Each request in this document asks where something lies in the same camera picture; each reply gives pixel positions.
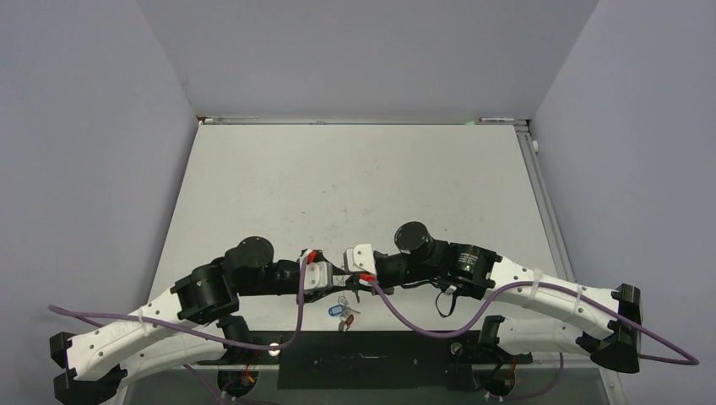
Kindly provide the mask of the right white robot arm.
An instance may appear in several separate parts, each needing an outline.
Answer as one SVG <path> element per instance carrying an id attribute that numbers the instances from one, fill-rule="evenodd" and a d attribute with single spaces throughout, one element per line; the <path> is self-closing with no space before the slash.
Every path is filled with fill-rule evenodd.
<path id="1" fill-rule="evenodd" d="M 538 313 L 532 320 L 496 317 L 477 338 L 479 354 L 498 361 L 506 354 L 581 354 L 608 370 L 640 370 L 641 291 L 623 283 L 614 289 L 582 286 L 531 269 L 486 248 L 437 240 L 420 222 L 396 231 L 395 255 L 356 253 L 368 269 L 362 284 L 385 295 L 392 287 L 426 282 L 443 293 L 485 304 L 498 301 Z"/>

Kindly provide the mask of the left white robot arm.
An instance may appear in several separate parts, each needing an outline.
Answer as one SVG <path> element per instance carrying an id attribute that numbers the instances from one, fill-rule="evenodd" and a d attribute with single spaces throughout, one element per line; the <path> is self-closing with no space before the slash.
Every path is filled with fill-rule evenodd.
<path id="1" fill-rule="evenodd" d="M 223 256 L 192 270 L 147 304 L 126 315 L 52 312 L 104 326 L 82 334 L 59 332 L 49 340 L 51 357 L 62 368 L 53 380 L 62 404 L 102 404 L 138 379 L 178 365 L 201 361 L 240 363 L 256 352 L 279 352 L 284 343 L 257 343 L 236 312 L 246 296 L 296 297 L 296 332 L 304 306 L 332 286 L 334 267 L 320 251 L 305 249 L 297 260 L 274 260 L 273 245 L 251 236 Z"/>

